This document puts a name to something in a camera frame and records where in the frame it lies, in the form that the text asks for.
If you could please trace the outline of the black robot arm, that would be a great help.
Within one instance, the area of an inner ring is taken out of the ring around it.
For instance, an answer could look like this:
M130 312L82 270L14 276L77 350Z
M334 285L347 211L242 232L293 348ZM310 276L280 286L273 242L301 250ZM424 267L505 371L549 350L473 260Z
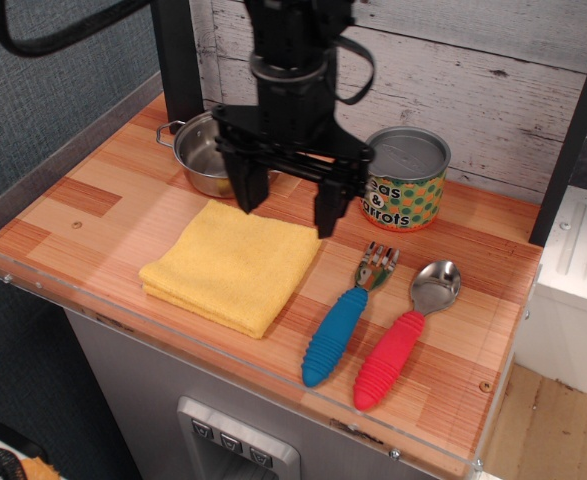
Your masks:
M349 1L248 1L253 29L249 66L257 83L255 106L219 105L217 149L239 207L251 212L270 192L275 170L317 184L314 222L320 238L332 236L351 200L364 196L374 150L345 131L335 118L338 51L374 61L344 37L353 25Z

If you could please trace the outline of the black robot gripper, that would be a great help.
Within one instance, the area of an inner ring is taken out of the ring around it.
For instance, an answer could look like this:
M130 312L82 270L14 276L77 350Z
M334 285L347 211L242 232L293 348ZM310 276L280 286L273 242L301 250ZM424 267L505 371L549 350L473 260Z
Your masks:
M251 213L269 196L269 171L279 170L318 185L314 222L319 239L333 235L353 196L362 196L373 160L372 149L344 130L336 104L356 103L370 87L351 98L337 94L337 64L318 62L307 69L283 69L253 62L256 105L213 109L234 196Z

